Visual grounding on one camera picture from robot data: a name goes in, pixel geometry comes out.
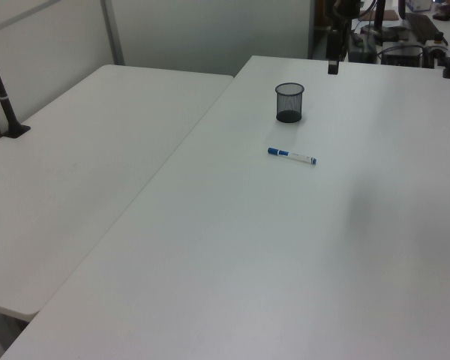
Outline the dark robot gripper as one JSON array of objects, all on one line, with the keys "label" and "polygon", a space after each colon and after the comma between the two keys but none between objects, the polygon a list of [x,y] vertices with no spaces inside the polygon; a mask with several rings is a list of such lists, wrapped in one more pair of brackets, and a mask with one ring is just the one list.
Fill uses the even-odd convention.
[{"label": "dark robot gripper", "polygon": [[327,34],[326,58],[328,62],[328,74],[338,74],[339,58],[341,55],[341,33],[331,29]]}]

